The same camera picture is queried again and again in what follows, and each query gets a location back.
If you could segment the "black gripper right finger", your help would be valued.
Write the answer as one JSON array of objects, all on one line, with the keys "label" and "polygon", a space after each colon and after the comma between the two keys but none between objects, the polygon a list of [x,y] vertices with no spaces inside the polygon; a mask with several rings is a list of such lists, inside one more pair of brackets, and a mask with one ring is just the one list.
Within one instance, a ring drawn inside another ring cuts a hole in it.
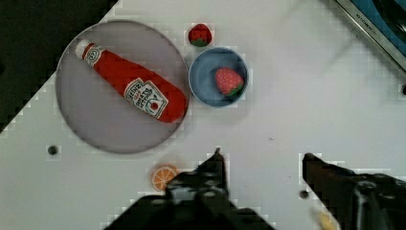
[{"label": "black gripper right finger", "polygon": [[406,230],[406,184],[385,173],[356,173],[307,153],[303,179],[341,230]]}]

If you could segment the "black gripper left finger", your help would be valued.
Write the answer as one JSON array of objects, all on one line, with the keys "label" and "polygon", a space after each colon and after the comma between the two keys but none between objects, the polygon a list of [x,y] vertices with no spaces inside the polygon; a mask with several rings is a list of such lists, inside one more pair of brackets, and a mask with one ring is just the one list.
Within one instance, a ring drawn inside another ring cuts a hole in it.
[{"label": "black gripper left finger", "polygon": [[195,170],[169,181],[162,195],[139,198],[104,230],[275,230],[229,198],[225,160],[217,149]]}]

